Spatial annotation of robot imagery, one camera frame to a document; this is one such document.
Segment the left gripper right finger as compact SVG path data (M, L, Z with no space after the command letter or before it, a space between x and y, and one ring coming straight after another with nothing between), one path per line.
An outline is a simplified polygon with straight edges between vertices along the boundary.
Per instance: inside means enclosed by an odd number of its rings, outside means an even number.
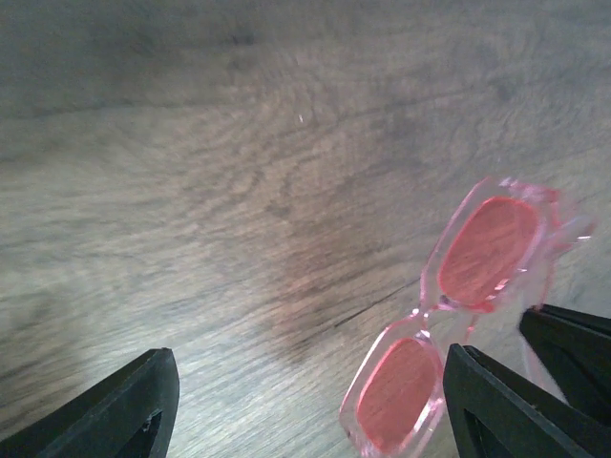
M473 346L450 347L443 388L461 457L601 456L601 423Z

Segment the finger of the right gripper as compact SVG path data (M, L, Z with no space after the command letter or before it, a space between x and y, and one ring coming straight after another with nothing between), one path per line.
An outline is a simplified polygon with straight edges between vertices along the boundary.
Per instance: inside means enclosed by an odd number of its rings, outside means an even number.
M518 327L568 405L610 425L610 320L544 304Z

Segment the red lens sunglasses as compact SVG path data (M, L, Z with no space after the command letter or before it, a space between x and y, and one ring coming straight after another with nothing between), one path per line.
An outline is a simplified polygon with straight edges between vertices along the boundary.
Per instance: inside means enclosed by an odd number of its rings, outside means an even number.
M419 302L377 337L340 408L363 457L417 457L446 410L444 366L478 319L541 306L554 263L594 221L561 190L507 177L478 182L421 272Z

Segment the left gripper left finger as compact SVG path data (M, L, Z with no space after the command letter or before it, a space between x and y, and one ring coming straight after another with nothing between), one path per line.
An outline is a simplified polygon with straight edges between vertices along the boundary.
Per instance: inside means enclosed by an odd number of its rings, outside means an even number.
M173 351L154 348L1 442L3 457L165 457L179 405Z

